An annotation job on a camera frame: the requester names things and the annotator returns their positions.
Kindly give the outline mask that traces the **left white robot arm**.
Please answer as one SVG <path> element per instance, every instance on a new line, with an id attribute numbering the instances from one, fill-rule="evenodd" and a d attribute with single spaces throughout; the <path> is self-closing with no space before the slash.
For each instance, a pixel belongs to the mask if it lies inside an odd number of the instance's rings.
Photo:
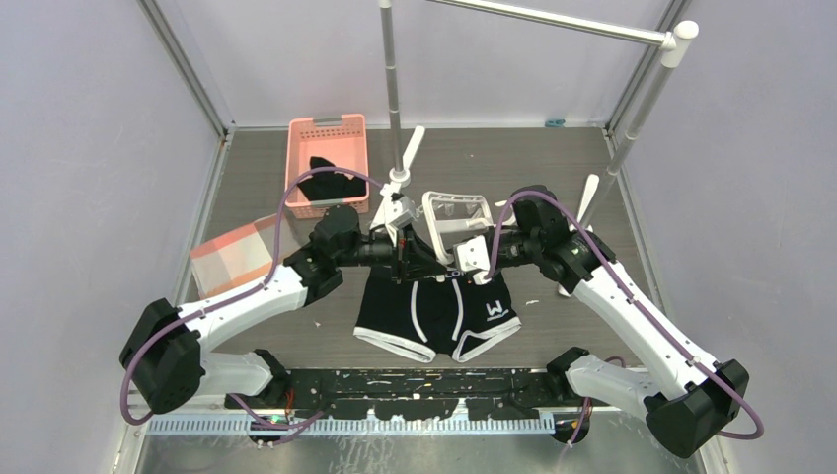
<path id="1" fill-rule="evenodd" d="M 229 355 L 216 349 L 271 317 L 326 297 L 342 284 L 344 267 L 385 268 L 396 282 L 446 271 L 412 225 L 394 236 L 380 229 L 364 234 L 353 208 L 333 206 L 309 242 L 266 276 L 180 307 L 165 298 L 149 303 L 118 358 L 125 370 L 119 395 L 123 416 L 137 422 L 128 408 L 130 388 L 153 415 L 172 412 L 195 396 L 239 398 L 266 408 L 283 403 L 288 374 L 270 352 Z"/>

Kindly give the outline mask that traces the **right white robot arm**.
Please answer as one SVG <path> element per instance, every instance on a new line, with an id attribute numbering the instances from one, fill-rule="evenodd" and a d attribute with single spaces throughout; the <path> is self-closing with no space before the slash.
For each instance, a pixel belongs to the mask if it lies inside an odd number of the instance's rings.
<path id="1" fill-rule="evenodd" d="M 744 399 L 749 374 L 735 359 L 718 361 L 686 337 L 637 288 L 615 254 L 582 228 L 571 212 L 542 186 L 514 192 L 500 214 L 516 227 L 498 224 L 491 233 L 491 275 L 534 265 L 592 309 L 640 359 L 640 374 L 581 348 L 558 359 L 548 379 L 560 405 L 580 397 L 599 400 L 643 420 L 670 453 L 688 458 L 719 435 L 754 440 L 764 423 Z"/>

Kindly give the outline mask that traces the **black boxer briefs white trim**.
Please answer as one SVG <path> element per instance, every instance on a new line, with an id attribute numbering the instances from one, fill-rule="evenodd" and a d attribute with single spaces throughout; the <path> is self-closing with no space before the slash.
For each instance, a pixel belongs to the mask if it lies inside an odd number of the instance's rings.
<path id="1" fill-rule="evenodd" d="M 466 362 L 522 327 L 501 275 L 483 285 L 456 271 L 397 283 L 386 267 L 366 281 L 353 335 L 398 356 Z"/>

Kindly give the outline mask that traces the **white clip hanger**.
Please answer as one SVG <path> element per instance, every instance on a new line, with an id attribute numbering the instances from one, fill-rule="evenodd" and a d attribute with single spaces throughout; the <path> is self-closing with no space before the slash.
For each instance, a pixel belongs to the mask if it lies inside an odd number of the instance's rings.
<path id="1" fill-rule="evenodd" d="M 483 196 L 428 191 L 421 204 L 436 259 L 445 265 L 455 264 L 455 245 L 495 227 L 492 208 Z"/>

